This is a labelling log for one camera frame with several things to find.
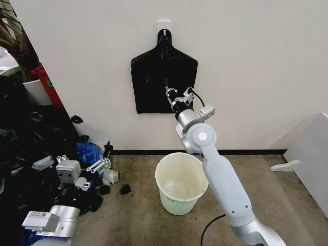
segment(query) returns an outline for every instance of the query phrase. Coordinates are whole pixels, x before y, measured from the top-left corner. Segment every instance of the gray carpet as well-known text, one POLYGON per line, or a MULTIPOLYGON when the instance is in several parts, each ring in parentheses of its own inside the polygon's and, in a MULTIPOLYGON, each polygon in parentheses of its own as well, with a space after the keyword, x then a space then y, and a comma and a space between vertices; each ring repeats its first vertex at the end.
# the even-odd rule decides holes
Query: gray carpet
MULTIPOLYGON (((163 156, 113 156, 120 182, 104 196, 100 209, 80 216, 73 246, 199 245, 202 230, 221 208, 208 188, 192 211, 168 213, 160 203, 155 168, 163 156), (132 192, 120 195, 123 184, 132 192)), ((294 173, 273 173, 280 155, 229 155, 259 220, 278 232, 288 246, 328 245, 328 220, 294 173)), ((214 222, 204 246, 243 245, 226 218, 214 222)))

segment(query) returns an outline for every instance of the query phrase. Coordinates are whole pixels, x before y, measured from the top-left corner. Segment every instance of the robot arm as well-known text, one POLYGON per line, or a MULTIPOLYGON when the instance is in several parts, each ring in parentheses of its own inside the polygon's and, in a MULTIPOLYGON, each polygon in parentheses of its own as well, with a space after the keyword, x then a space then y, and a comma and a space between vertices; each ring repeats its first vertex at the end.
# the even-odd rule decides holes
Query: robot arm
POLYGON ((214 108, 207 105, 200 114, 195 113, 189 107, 194 98, 190 88, 184 97, 178 97, 175 89, 166 87, 166 95, 179 122, 178 136, 188 153, 203 154, 203 171, 235 235, 247 245, 285 246, 274 230, 256 219, 251 201, 231 163, 217 152, 216 132, 203 123, 214 115, 214 108))

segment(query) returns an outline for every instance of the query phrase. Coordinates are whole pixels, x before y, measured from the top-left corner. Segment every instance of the electrical wire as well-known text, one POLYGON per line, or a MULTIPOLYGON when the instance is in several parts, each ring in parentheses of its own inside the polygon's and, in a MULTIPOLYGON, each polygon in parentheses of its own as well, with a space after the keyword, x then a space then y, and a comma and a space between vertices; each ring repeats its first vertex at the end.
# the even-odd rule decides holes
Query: electrical wire
POLYGON ((205 104, 204 104, 203 100, 200 98, 200 96, 194 90, 193 90, 193 93, 195 94, 195 96, 198 97, 198 99, 200 100, 200 102, 203 105, 203 107, 205 107, 205 104))
POLYGON ((225 217, 225 214, 222 214, 222 215, 220 215, 220 216, 218 216, 218 217, 212 219, 212 220, 210 221, 210 223, 208 223, 208 224, 205 226, 205 228, 204 228, 204 230, 203 230, 203 233, 201 234, 201 238, 200 238, 200 246, 203 246, 204 234, 205 234, 207 228, 208 228, 213 222, 215 222, 215 221, 217 221, 218 219, 223 218, 223 217, 225 217))

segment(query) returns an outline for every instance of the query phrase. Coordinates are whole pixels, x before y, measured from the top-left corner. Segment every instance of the white bucket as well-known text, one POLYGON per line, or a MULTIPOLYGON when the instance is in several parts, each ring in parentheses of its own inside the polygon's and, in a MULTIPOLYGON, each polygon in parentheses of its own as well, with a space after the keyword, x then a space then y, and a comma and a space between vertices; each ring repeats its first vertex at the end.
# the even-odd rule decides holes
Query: white bucket
POLYGON ((186 153, 167 155, 157 164, 155 179, 160 201, 171 214, 190 212, 205 193, 209 182, 201 165, 199 159, 186 153))

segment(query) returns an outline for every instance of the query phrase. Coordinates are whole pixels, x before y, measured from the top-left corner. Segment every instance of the red fire extinguisher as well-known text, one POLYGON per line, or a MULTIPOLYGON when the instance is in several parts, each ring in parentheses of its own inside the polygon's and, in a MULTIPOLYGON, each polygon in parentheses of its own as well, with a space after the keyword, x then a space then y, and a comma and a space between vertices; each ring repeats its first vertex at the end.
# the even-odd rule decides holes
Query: red fire extinguisher
POLYGON ((43 87, 45 88, 50 100, 52 101, 52 104, 54 105, 55 108, 57 109, 63 109, 64 105, 62 104, 55 88, 53 87, 47 72, 43 68, 42 64, 40 64, 37 68, 33 69, 31 71, 32 74, 35 74, 38 76, 40 79, 43 87))

